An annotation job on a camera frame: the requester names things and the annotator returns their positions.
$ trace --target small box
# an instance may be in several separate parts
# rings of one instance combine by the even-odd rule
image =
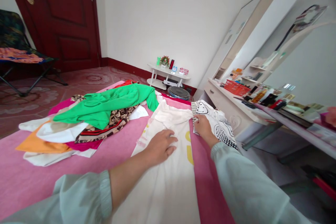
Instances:
[[[180,74],[181,73],[187,75],[189,73],[189,70],[188,69],[184,69],[184,68],[180,68]]]

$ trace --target chair leg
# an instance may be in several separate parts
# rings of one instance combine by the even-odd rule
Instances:
[[[0,75],[0,79],[3,80],[8,86],[10,86],[16,93],[19,94],[19,96],[23,96],[24,94],[20,92],[16,87],[14,87],[11,83],[9,83],[7,80],[5,80],[5,77],[14,69],[14,66],[12,65],[7,72],[4,75]]]
[[[68,85],[69,85],[68,83],[66,83],[66,82],[62,79],[60,73],[57,72],[57,70],[56,70],[55,68],[51,68],[51,70],[52,70],[52,71],[55,73],[55,75],[61,80],[61,82],[58,82],[58,81],[53,80],[53,79],[50,79],[50,78],[48,78],[48,77],[46,77],[46,76],[44,76],[44,78],[46,78],[46,79],[48,79],[48,80],[52,80],[52,81],[57,82],[57,83],[59,83],[59,84],[62,84],[63,86],[68,86]]]
[[[54,65],[54,63],[55,63],[55,61],[52,61],[51,64],[50,64],[47,68],[45,68],[44,66],[42,66],[43,69],[44,69],[44,72],[40,75],[39,78],[37,78],[37,80],[36,80],[36,81],[34,82],[34,84],[28,89],[28,91],[25,92],[25,93],[23,93],[23,94],[20,95],[20,96],[21,96],[21,97],[26,97],[26,96],[30,93],[30,91],[36,86],[36,84],[40,81],[40,79],[42,79],[42,77],[45,78],[45,75],[46,75],[47,72],[52,68],[52,66]]]
[[[8,86],[10,86],[15,92],[19,94],[20,97],[27,96],[24,93],[20,92],[16,87],[14,87],[12,84],[10,84],[8,81],[6,81],[2,76],[0,76],[0,79],[2,79]]]
[[[53,65],[54,65],[55,62],[56,61],[51,61],[50,65],[47,65],[48,67],[45,67],[44,65],[42,65],[43,73],[39,76],[39,78],[34,82],[34,84],[25,93],[20,92],[11,83],[9,83],[8,81],[6,81],[4,79],[9,74],[9,72],[12,71],[12,69],[14,68],[14,66],[11,66],[11,68],[4,75],[2,75],[2,76],[0,75],[0,79],[3,80],[8,86],[10,86],[15,92],[17,92],[20,97],[26,97],[26,96],[28,96],[28,94],[30,93],[30,91],[36,86],[36,84],[41,80],[42,77],[46,78],[48,80],[52,80],[54,82],[57,82],[59,84],[62,84],[63,86],[68,86],[68,84],[61,78],[60,74],[53,68]],[[61,82],[46,77],[46,74],[50,70],[52,70],[55,73],[55,75],[61,80]]]

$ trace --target red basket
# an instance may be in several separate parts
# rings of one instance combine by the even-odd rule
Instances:
[[[224,88],[226,90],[229,90],[234,95],[238,95],[238,96],[243,96],[250,90],[250,88],[247,88],[242,84],[234,82],[233,80],[227,80]]]

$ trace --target white wardrobe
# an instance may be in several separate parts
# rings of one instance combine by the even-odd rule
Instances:
[[[244,69],[295,2],[252,0],[243,6],[197,87],[194,100],[204,93],[208,78],[223,80],[233,69]]]

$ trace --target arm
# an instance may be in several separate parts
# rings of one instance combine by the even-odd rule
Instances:
[[[204,115],[196,115],[196,131],[211,148],[219,183],[236,224],[310,223],[285,194],[253,162],[212,134]]]
[[[64,175],[51,197],[9,216],[16,223],[101,223],[116,211],[140,177],[165,161],[176,149],[171,130],[156,134],[142,152],[100,174]]]

